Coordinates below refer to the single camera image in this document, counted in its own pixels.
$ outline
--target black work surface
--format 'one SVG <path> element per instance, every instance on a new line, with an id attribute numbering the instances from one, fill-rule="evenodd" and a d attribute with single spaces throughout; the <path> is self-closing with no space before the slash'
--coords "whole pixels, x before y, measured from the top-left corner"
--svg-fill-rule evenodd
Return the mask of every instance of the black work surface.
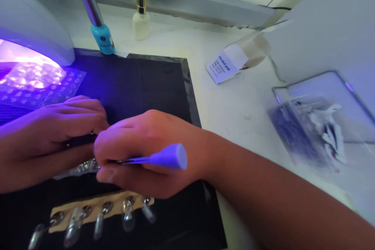
<path id="1" fill-rule="evenodd" d="M 99 99 L 108 121 L 158 109 L 191 122 L 181 64 L 117 56 L 76 55 L 71 68 L 87 72 L 77 95 Z M 0 106 L 1 121 L 12 113 L 16 118 L 28 110 Z M 70 201 L 117 191 L 100 184 L 95 175 L 49 180 L 19 192 L 0 196 L 3 225 L 0 248 L 26 249 L 33 229 L 48 224 L 51 209 Z M 152 206 L 157 221 L 148 223 L 136 210 L 136 226 L 126 233 L 116 215 L 104 221 L 103 236 L 94 241 L 94 223 L 82 227 L 71 249 L 223 249 L 227 247 L 215 190 L 198 181 L 167 200 Z M 40 249 L 63 249 L 65 232 L 45 234 Z"/>

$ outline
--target nail polish bottle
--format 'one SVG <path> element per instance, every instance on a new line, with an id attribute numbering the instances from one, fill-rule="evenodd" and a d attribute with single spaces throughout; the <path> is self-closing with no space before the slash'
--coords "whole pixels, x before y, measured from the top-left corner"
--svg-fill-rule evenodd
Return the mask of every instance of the nail polish bottle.
<path id="1" fill-rule="evenodd" d="M 98 43 L 100 51 L 105 55 L 112 55 L 115 52 L 111 32 L 104 24 L 98 4 L 95 0 L 82 0 L 87 15 L 92 23 L 91 32 Z"/>

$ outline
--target forearm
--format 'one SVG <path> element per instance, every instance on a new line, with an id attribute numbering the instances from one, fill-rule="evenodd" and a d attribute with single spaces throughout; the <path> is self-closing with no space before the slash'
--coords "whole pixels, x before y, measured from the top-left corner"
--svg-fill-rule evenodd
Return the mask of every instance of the forearm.
<path id="1" fill-rule="evenodd" d="M 269 249 L 373 249 L 374 228 L 334 198 L 227 140 L 207 180 Z"/>

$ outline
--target wooden strip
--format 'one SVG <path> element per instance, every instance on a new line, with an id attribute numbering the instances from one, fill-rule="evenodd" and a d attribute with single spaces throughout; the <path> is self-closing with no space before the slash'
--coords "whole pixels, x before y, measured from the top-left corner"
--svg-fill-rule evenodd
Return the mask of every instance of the wooden strip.
<path id="1" fill-rule="evenodd" d="M 113 209 L 110 213 L 104 215 L 105 219 L 112 217 L 113 215 L 121 214 L 123 201 L 130 195 L 134 197 L 134 206 L 133 206 L 134 210 L 141 208 L 143 206 L 142 196 L 132 191 L 123 191 L 120 193 L 106 194 L 106 195 L 102 195 L 102 196 L 95 197 L 92 199 L 71 202 L 65 205 L 54 207 L 51 211 L 51 217 L 56 212 L 63 212 L 64 220 L 59 225 L 55 227 L 51 227 L 48 230 L 48 232 L 53 233 L 53 232 L 64 231 L 68 226 L 70 215 L 75 207 L 84 207 L 86 205 L 91 206 L 92 212 L 90 216 L 88 216 L 87 218 L 83 220 L 83 224 L 95 222 L 96 218 L 98 217 L 99 212 L 102 211 L 103 204 L 107 201 L 111 201 L 113 203 Z M 152 205 L 152 204 L 154 204 L 154 198 L 151 198 L 150 200 L 149 205 Z"/>

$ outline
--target purple tool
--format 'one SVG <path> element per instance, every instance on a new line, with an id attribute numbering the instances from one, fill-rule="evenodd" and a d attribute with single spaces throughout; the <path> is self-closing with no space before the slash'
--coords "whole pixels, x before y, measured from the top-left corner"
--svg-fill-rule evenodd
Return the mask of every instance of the purple tool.
<path id="1" fill-rule="evenodd" d="M 160 152 L 152 154 L 150 157 L 136 157 L 124 161 L 118 161 L 121 165 L 144 164 L 160 165 L 175 170 L 186 170 L 188 167 L 188 157 L 182 144 L 171 144 L 163 148 Z"/>

